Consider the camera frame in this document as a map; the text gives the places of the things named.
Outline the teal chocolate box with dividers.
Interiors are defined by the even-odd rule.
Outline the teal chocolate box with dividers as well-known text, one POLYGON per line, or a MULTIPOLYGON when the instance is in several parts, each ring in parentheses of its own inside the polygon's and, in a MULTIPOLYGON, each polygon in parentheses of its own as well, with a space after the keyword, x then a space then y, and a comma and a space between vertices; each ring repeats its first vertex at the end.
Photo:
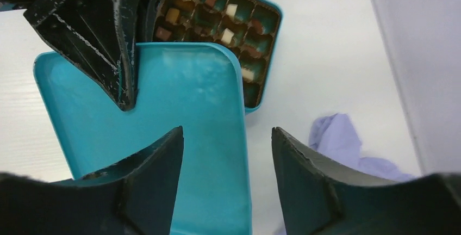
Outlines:
POLYGON ((248 113, 262 103, 282 11, 267 0, 153 0, 149 39, 210 42, 238 58, 248 113))

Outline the teal box lid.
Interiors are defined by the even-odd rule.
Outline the teal box lid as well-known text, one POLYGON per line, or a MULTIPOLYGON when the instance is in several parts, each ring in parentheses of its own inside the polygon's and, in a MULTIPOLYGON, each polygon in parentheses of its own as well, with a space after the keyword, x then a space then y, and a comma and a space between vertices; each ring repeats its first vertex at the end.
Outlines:
POLYGON ((182 126, 173 234, 251 234, 240 64, 215 43, 140 43, 135 107, 121 111, 56 52, 34 77, 73 177, 111 165, 182 126))

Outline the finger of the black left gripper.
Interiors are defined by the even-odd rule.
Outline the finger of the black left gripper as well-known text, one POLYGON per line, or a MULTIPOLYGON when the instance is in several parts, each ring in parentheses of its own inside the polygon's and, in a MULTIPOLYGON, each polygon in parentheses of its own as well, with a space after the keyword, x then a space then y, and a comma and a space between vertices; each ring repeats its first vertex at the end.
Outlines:
POLYGON ((36 0, 24 17, 40 38, 94 80, 123 110, 134 108, 139 0, 36 0))
POLYGON ((140 0, 137 9, 136 41, 153 40, 154 23, 162 0, 140 0))

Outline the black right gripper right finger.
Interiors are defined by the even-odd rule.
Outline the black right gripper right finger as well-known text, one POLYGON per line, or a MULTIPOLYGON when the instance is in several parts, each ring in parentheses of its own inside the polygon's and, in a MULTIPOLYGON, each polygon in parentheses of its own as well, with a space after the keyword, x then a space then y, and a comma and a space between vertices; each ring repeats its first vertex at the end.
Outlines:
POLYGON ((287 234, 460 234, 460 174, 394 182, 344 166, 272 129, 287 234))

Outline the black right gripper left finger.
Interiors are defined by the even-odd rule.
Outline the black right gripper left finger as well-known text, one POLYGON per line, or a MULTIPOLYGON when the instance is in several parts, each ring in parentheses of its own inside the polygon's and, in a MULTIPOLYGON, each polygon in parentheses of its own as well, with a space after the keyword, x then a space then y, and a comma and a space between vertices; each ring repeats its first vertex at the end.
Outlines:
POLYGON ((1 173, 1 234, 169 234, 184 151, 182 127, 80 179, 1 173))

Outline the milk square chocolate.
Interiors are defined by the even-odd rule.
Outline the milk square chocolate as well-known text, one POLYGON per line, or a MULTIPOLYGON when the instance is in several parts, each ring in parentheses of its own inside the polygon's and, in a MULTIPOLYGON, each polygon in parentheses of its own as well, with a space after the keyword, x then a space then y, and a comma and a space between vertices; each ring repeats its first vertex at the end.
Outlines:
POLYGON ((172 36, 172 32, 163 27, 157 27, 155 32, 155 38, 159 41, 169 41, 170 37, 172 36))

